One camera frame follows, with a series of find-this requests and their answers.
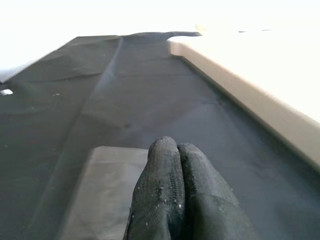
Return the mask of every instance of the beige foam block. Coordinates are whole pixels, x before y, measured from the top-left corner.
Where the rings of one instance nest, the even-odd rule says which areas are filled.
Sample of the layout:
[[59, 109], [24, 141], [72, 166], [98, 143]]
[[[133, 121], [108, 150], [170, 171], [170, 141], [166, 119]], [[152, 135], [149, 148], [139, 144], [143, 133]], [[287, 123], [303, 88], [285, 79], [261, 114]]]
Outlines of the beige foam block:
[[177, 36], [170, 53], [208, 75], [320, 170], [320, 37], [314, 32]]

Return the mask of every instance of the finger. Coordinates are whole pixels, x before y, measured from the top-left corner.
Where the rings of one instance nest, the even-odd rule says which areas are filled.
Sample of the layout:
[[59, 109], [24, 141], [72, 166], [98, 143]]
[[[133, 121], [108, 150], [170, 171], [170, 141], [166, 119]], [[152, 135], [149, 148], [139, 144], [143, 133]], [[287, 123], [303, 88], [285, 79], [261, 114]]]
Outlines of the finger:
[[222, 176], [194, 145], [178, 146], [185, 184], [187, 239], [257, 240]]
[[238, 205], [231, 188], [202, 151], [190, 143], [180, 144], [178, 150], [188, 198], [196, 194], [209, 194]]
[[178, 240], [185, 210], [185, 188], [176, 142], [157, 139], [133, 191], [125, 240]]

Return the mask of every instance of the dark gray fabric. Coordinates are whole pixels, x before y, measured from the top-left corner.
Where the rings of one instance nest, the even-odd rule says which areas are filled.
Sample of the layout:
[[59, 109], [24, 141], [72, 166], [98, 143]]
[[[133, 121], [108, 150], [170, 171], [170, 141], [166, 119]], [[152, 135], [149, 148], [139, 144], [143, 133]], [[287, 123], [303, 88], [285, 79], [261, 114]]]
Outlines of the dark gray fabric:
[[13, 94], [0, 97], [1, 240], [59, 239], [89, 152], [147, 149], [161, 136], [207, 155], [261, 239], [320, 239], [319, 174], [169, 55], [168, 38], [196, 35], [77, 37], [5, 83]]

